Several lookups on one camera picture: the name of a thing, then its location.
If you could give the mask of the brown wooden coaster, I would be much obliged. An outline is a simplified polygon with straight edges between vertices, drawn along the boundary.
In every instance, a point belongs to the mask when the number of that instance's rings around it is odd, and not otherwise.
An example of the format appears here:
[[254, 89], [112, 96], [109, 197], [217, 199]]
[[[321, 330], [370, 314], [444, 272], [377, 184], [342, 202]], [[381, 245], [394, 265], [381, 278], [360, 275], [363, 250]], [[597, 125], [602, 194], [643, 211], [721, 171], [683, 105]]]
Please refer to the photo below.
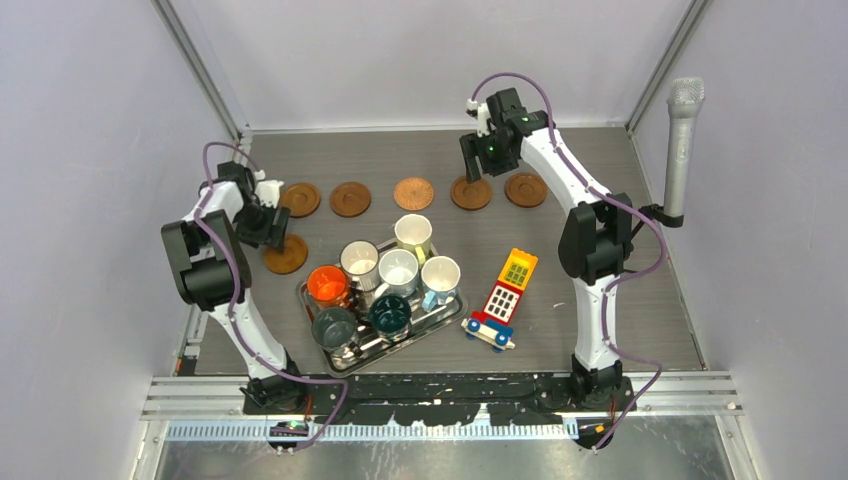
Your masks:
[[476, 211], [486, 207], [492, 199], [493, 190], [489, 182], [480, 179], [468, 182], [464, 176], [457, 178], [451, 185], [450, 197], [460, 209]]
[[320, 203], [320, 190], [314, 184], [307, 182], [291, 184], [280, 200], [280, 206], [287, 208], [293, 218], [311, 215]]
[[308, 253], [308, 246], [300, 236], [287, 234], [284, 238], [282, 250], [271, 247], [265, 248], [263, 262], [270, 272], [287, 275], [296, 272], [305, 264]]
[[344, 182], [335, 187], [330, 194], [331, 210], [345, 218], [357, 217], [365, 213], [371, 204], [370, 190], [359, 182]]
[[547, 198], [548, 188], [542, 178], [534, 173], [516, 173], [505, 183], [507, 199], [520, 208], [535, 208]]

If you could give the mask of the light patterned wooden coaster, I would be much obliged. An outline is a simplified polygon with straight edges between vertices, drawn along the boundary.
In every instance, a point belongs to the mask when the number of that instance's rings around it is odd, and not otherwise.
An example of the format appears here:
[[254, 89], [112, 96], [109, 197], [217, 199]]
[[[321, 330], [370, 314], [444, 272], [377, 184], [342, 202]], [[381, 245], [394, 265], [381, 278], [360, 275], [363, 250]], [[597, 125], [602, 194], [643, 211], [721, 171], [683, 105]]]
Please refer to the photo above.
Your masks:
[[407, 211], [420, 211], [434, 199], [432, 184], [421, 177], [407, 177], [399, 181], [393, 191], [396, 204]]

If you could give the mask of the silver metal tray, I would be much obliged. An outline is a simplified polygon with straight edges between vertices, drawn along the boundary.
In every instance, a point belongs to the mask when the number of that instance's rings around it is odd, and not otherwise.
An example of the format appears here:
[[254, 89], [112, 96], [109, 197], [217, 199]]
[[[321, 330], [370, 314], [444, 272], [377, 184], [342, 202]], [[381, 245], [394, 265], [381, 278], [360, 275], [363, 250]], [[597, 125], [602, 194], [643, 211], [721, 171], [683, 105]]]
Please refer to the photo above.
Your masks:
[[406, 339], [391, 343], [382, 340], [367, 320], [369, 308], [380, 297], [376, 297], [374, 291], [354, 289], [349, 311], [357, 320], [359, 340], [350, 347], [334, 352], [327, 352], [319, 346], [328, 373], [335, 378], [348, 377], [466, 317], [467, 302], [460, 292], [451, 302], [430, 312], [421, 307], [423, 297], [423, 285], [418, 285], [412, 295], [405, 297], [412, 310], [411, 333]]

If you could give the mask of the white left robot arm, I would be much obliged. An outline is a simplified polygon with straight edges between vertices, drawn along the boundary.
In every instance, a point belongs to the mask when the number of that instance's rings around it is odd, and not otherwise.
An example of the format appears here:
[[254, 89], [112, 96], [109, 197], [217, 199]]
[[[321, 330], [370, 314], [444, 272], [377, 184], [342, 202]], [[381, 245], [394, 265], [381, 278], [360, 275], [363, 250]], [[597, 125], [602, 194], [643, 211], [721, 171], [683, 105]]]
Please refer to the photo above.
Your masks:
[[262, 320], [243, 251], [283, 252], [289, 211], [278, 206], [282, 185], [235, 161], [222, 163], [216, 178], [202, 183], [192, 211], [163, 225], [161, 238], [182, 300], [216, 320], [242, 356], [247, 404], [293, 414], [305, 405], [307, 389]]

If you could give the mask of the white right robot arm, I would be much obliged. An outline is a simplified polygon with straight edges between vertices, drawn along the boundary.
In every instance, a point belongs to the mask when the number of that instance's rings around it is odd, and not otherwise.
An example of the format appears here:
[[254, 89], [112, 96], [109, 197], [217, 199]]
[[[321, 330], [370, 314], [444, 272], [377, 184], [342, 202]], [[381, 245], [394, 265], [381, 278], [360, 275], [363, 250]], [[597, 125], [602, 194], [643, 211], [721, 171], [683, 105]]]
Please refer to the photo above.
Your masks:
[[470, 99], [466, 112], [475, 132], [460, 139], [466, 179], [498, 176], [528, 164], [566, 214], [557, 252], [572, 279], [577, 301], [578, 339], [567, 389], [574, 403], [596, 410], [623, 382], [623, 366], [613, 351], [614, 281], [632, 251], [632, 203], [597, 182], [566, 146], [542, 110], [530, 112], [513, 88], [485, 101]]

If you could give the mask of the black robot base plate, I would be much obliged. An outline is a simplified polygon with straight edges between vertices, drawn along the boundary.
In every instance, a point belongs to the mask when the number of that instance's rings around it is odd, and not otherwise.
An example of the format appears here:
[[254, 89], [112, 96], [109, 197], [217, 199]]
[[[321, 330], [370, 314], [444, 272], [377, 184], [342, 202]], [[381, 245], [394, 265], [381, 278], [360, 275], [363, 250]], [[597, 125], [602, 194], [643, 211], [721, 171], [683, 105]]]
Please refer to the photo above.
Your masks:
[[569, 373], [318, 375], [301, 382], [280, 377], [240, 387], [247, 415], [306, 415], [333, 425], [465, 426], [487, 414], [495, 426], [548, 425], [562, 413], [610, 420], [631, 406], [629, 379], [579, 396]]

